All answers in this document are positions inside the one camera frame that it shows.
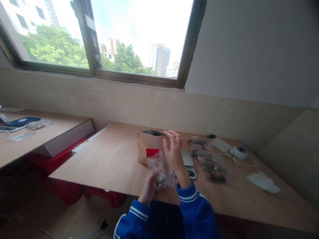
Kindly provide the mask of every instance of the blue jacket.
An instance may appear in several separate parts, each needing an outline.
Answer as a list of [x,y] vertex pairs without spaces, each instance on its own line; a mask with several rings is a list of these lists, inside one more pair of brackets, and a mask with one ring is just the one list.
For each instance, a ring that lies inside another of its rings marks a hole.
[[[176,186],[183,214],[185,238],[221,238],[215,226],[215,213],[209,201],[196,190],[194,183],[182,190]],[[150,208],[134,200],[129,213],[123,214],[114,230],[114,238],[148,238],[146,222]]]

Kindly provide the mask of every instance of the tree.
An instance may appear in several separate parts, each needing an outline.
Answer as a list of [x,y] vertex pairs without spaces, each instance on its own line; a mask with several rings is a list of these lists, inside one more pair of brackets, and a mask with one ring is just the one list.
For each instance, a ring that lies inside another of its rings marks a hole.
[[88,68],[84,47],[65,28],[38,25],[36,34],[20,35],[34,61]]
[[[80,40],[72,38],[65,28],[38,25],[36,33],[20,35],[20,38],[33,61],[62,64],[88,68],[84,47]],[[133,51],[132,44],[120,44],[114,62],[101,54],[102,66],[105,70],[121,71],[136,74],[156,75],[152,67],[143,67],[141,59]]]
[[117,48],[117,54],[114,54],[114,62],[111,62],[107,57],[101,55],[103,69],[114,70],[120,72],[129,72],[143,75],[156,75],[153,67],[143,67],[142,61],[133,51],[133,46],[125,46],[121,43]]

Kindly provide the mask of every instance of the person's left hand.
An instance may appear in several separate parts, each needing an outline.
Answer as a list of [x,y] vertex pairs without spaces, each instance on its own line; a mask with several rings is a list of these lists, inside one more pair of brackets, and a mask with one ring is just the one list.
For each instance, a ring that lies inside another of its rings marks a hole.
[[153,200],[156,191],[158,190],[158,186],[156,185],[155,176],[158,173],[152,169],[150,173],[147,175],[142,193],[138,199],[139,202],[145,204],[146,206],[151,203]]

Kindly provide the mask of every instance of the white cable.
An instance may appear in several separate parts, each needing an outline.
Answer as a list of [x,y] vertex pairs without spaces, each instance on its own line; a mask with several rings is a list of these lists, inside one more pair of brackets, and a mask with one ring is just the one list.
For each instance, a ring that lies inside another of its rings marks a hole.
[[24,227],[24,228],[33,228],[33,229],[37,229],[39,231],[44,232],[45,234],[47,234],[48,237],[52,238],[52,239],[57,239],[56,237],[52,236],[47,230],[45,230],[44,228],[41,227],[36,227],[36,226],[22,226],[18,223],[18,221],[13,217],[10,216],[9,219],[11,219],[11,221],[18,227]]
[[85,235],[84,237],[81,237],[81,239],[84,239],[85,237],[88,237],[88,236],[90,236],[90,235],[92,235],[93,233],[98,232],[98,231],[102,231],[102,229],[97,229],[97,230],[95,230],[95,231],[93,231],[93,232],[90,232],[89,234]]
[[222,154],[222,153],[215,153],[215,152],[211,152],[211,153],[213,153],[213,154],[219,154],[219,155],[225,155],[225,156],[227,156],[227,157],[229,157],[229,158],[232,158],[232,159],[234,160],[234,162],[235,162],[238,166],[240,166],[241,163],[244,164],[244,165],[246,165],[246,166],[248,166],[248,167],[256,167],[256,166],[258,165],[257,161],[254,160],[254,159],[252,159],[251,157],[248,157],[248,158],[255,162],[254,165],[245,164],[242,160],[239,160],[239,159],[235,158],[233,155],[228,154],[228,153],[223,153],[223,154]]

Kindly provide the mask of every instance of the wooden table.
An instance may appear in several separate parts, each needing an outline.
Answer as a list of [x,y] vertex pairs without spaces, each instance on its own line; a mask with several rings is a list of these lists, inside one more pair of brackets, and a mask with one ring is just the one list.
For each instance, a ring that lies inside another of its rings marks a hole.
[[[98,135],[93,142],[70,158],[50,175],[52,178],[84,184],[120,193],[139,196],[148,169],[137,163],[138,133],[150,128],[114,122]],[[186,138],[193,134],[180,133],[183,147],[189,149]],[[241,145],[237,140],[224,139],[232,146]],[[234,187],[215,184],[205,179],[201,166],[195,162],[196,188],[210,201],[216,213],[239,217],[276,226],[312,233],[319,232],[319,213],[283,179],[252,153],[257,167],[232,166]],[[273,179],[281,192],[274,195],[250,183],[246,176],[261,170]],[[179,204],[175,188],[165,188],[156,195],[156,200]]]
[[61,115],[31,110],[2,113],[5,114],[9,121],[29,116],[40,117],[43,120],[51,120],[53,124],[36,130],[35,135],[19,142],[8,141],[8,139],[25,132],[29,132],[29,130],[22,129],[17,132],[9,133],[6,137],[0,135],[0,168],[19,159],[59,135],[90,120],[88,117]]

